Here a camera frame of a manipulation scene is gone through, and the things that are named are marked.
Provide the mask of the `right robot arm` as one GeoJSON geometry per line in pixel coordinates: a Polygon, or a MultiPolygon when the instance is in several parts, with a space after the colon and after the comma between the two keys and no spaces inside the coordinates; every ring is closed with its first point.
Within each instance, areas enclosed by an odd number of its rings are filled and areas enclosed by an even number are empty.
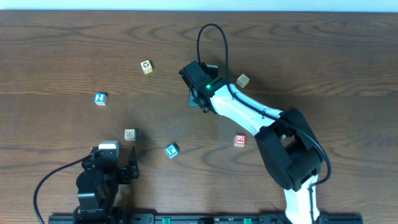
{"type": "Polygon", "coordinates": [[[283,188],[291,223],[315,223],[320,216],[315,187],[331,176],[331,163],[297,109],[281,111],[245,95],[218,67],[194,61],[180,77],[204,112],[227,117],[251,133],[269,175],[283,188]]]}

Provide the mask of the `red picture wooden block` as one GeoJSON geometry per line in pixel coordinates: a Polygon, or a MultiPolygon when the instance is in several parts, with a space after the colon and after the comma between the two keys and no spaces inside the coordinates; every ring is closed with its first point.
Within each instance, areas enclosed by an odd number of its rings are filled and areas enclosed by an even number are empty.
{"type": "Polygon", "coordinates": [[[235,147],[244,147],[246,145],[246,136],[242,134],[237,134],[234,137],[235,147]]]}

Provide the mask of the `blue number 2 block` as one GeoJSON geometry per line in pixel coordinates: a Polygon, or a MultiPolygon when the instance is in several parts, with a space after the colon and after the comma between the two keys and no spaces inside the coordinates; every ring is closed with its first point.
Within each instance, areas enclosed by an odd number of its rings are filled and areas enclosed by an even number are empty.
{"type": "Polygon", "coordinates": [[[107,96],[105,93],[95,93],[94,95],[94,103],[99,106],[105,106],[107,103],[107,96]]]}

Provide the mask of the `butterfly wooden block green side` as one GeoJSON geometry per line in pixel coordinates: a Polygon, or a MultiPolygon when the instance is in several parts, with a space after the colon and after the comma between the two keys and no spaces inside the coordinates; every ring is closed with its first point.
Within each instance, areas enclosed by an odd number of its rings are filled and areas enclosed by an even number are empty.
{"type": "Polygon", "coordinates": [[[135,129],[125,129],[124,139],[126,141],[135,141],[137,139],[137,131],[135,129]]]}

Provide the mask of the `blue letter P block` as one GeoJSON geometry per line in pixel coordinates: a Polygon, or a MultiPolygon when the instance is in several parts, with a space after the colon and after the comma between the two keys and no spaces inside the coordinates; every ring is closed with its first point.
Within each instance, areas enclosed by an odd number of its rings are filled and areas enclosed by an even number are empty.
{"type": "Polygon", "coordinates": [[[165,153],[168,155],[170,159],[172,159],[178,154],[178,146],[175,143],[168,145],[165,148],[165,153]]]}

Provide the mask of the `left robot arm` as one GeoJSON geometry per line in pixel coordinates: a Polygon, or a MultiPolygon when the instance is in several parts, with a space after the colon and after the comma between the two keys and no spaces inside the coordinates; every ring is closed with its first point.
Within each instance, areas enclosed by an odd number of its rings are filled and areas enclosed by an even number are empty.
{"type": "Polygon", "coordinates": [[[84,171],[77,177],[78,201],[73,223],[128,223],[129,218],[114,206],[120,185],[139,177],[136,149],[131,148],[128,164],[118,166],[117,149],[92,147],[81,162],[84,171]]]}

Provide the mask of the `yellow symbol wooden block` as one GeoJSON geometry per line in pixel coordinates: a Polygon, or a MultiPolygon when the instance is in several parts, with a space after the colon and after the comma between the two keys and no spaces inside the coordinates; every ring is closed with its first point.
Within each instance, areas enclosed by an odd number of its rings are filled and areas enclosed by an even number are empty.
{"type": "Polygon", "coordinates": [[[141,68],[145,74],[153,72],[153,67],[150,60],[141,62],[141,68]]]}

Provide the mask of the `black mounting rail base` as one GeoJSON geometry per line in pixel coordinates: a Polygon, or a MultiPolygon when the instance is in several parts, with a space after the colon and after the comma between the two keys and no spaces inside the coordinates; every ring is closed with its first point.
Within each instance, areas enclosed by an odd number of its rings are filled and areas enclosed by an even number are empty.
{"type": "Polygon", "coordinates": [[[118,216],[110,220],[84,220],[77,215],[51,215],[49,224],[119,223],[119,224],[289,224],[283,214],[267,213],[261,215],[154,215],[135,213],[118,216]]]}

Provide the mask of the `plain cream wooden block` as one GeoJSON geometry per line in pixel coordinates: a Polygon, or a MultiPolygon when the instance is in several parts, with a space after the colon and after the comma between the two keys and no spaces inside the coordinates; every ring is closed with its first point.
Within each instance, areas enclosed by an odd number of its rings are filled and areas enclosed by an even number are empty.
{"type": "Polygon", "coordinates": [[[242,73],[238,79],[236,80],[236,83],[241,87],[244,88],[248,83],[250,79],[247,77],[244,73],[242,73]]]}

